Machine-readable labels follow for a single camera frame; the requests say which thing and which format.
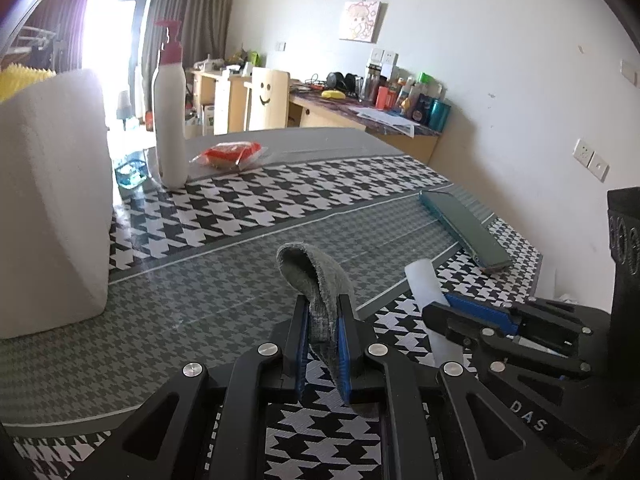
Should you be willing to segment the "dark smartphone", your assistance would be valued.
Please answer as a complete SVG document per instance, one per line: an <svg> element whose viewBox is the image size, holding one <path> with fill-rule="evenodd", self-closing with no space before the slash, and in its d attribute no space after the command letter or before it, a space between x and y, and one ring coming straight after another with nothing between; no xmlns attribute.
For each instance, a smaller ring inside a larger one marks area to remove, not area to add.
<svg viewBox="0 0 640 480"><path fill-rule="evenodd" d="M444 226L485 273L508 268L512 260L498 240L457 197L448 192L422 190L422 205Z"/></svg>

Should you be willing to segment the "steel thermos bottle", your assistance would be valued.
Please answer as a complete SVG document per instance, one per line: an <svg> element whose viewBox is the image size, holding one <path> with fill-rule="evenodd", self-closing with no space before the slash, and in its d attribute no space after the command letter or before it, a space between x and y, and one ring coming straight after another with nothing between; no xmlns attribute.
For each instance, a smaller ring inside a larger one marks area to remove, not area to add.
<svg viewBox="0 0 640 480"><path fill-rule="evenodd" d="M376 99L376 92L380 86L381 66L370 63L367 69L367 77L364 81L363 101L372 104Z"/></svg>

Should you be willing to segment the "grey fluffy cloth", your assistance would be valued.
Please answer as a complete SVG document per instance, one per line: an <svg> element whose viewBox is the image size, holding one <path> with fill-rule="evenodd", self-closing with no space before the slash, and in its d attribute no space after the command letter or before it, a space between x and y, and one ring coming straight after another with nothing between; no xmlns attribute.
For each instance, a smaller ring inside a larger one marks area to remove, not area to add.
<svg viewBox="0 0 640 480"><path fill-rule="evenodd" d="M328 369L344 404L359 416L378 417L375 404L351 404L341 378L338 351L338 297L346 295L355 305L355 291L347 273L331 256L316 246L289 242L279 247L277 263L282 276L309 302L309 343Z"/></svg>

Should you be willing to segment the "white pump bottle red cap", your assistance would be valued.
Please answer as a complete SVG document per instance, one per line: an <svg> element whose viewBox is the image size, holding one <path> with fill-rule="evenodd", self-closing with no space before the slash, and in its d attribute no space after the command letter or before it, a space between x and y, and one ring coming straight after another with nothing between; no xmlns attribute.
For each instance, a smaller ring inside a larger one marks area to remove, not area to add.
<svg viewBox="0 0 640 480"><path fill-rule="evenodd" d="M174 190L182 188L188 178L184 146L186 75L182 66L182 45L178 39L181 22L158 20L155 25L165 33L152 78L157 170L163 187Z"/></svg>

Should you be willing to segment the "red snack packet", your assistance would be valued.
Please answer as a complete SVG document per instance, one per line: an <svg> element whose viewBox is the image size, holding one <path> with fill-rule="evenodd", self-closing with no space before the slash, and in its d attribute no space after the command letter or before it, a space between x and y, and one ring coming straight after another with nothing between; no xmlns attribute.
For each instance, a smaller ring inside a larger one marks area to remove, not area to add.
<svg viewBox="0 0 640 480"><path fill-rule="evenodd" d="M206 148L191 162L216 170L242 171L260 162L266 153L267 149L255 141L221 142Z"/></svg>

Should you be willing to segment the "houndstooth table cloth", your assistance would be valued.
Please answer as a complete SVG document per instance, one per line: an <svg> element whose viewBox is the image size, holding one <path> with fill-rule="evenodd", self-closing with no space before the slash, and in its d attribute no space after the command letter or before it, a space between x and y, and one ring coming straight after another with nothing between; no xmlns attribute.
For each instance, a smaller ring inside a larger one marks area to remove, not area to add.
<svg viewBox="0 0 640 480"><path fill-rule="evenodd" d="M178 192L148 184L114 200L108 297L91 320L1 345L1 419L27 470L63 479L187 362L234 361L288 318L277 266L288 242L348 274L360 316L386 344L433 361L405 268L434 261L447 292L501 306L536 288L541 255L459 185L361 132L271 133L265 166L207 169ZM512 264L485 273L420 202L448 192Z"/></svg>

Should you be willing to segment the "glass balcony door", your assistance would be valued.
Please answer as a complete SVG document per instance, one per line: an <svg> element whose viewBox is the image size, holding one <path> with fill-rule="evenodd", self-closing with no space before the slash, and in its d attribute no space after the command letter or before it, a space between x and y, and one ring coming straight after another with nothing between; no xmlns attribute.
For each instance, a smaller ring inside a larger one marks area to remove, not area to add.
<svg viewBox="0 0 640 480"><path fill-rule="evenodd" d="M82 66L101 87L107 128L126 131L144 115L142 49L151 0L88 0Z"/></svg>

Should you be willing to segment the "brown right curtain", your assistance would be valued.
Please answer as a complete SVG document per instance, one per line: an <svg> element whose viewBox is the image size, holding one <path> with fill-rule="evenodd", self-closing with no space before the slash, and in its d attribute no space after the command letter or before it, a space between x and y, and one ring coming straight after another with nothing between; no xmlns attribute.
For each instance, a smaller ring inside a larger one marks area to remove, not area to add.
<svg viewBox="0 0 640 480"><path fill-rule="evenodd" d="M152 103L152 76L160 45L165 39L161 20L181 23L179 41L183 48L182 66L188 68L206 56L222 58L227 43L233 0L150 0L141 55L145 108Z"/></svg>

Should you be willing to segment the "white styrofoam box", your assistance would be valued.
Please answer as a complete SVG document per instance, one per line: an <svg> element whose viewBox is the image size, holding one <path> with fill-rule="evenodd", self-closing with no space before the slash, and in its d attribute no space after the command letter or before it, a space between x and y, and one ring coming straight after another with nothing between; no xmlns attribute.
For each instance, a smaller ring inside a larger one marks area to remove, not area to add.
<svg viewBox="0 0 640 480"><path fill-rule="evenodd" d="M2 338L104 311L112 181L93 73L65 72L2 103Z"/></svg>

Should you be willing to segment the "wooden desk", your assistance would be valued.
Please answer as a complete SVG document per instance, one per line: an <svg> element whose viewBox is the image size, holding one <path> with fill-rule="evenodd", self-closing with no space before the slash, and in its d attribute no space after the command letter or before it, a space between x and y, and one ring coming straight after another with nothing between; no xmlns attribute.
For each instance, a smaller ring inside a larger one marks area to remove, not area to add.
<svg viewBox="0 0 640 480"><path fill-rule="evenodd" d="M200 109L206 134L241 132L248 128L252 104L250 77L227 72L192 73L193 104ZM373 107L351 100L323 99L318 91L303 92L298 81L288 86L290 95L286 118L279 124L293 128L352 128L369 133L378 140L405 154L429 162L442 134L420 124L413 125L413 134L404 133L371 118Z"/></svg>

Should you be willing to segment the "wooden smiley face chair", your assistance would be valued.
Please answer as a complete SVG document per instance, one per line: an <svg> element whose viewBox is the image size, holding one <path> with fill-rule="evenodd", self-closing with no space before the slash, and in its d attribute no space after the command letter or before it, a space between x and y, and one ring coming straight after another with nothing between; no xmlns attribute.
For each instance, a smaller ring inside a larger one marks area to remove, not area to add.
<svg viewBox="0 0 640 480"><path fill-rule="evenodd" d="M282 129L288 126L291 77L283 70L254 67L247 81L245 127L247 130Z"/></svg>

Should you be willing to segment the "teal cup on desk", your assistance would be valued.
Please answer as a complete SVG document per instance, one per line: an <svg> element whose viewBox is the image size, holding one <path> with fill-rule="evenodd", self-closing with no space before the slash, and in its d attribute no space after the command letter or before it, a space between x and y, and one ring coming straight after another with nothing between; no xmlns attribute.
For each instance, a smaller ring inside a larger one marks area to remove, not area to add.
<svg viewBox="0 0 640 480"><path fill-rule="evenodd" d="M442 133L445 129L450 110L451 106L448 103L440 99L434 99L430 119L428 120L428 128Z"/></svg>

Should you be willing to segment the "yellow foam net sleeve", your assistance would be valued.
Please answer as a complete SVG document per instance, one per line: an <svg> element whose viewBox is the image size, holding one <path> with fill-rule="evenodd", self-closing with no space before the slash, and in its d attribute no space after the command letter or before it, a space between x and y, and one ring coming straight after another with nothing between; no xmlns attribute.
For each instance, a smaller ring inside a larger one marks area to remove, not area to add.
<svg viewBox="0 0 640 480"><path fill-rule="evenodd" d="M0 73L0 102L11 99L17 92L55 75L54 70L32 68L22 64L10 64Z"/></svg>

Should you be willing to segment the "pink cartoon wall picture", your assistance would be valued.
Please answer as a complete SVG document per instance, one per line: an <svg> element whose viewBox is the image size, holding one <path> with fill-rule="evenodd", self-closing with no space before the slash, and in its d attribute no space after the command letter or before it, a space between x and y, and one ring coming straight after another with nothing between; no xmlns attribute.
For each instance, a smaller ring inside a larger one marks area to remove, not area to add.
<svg viewBox="0 0 640 480"><path fill-rule="evenodd" d="M386 11L386 1L349 1L344 5L340 15L338 39L360 44L376 44Z"/></svg>

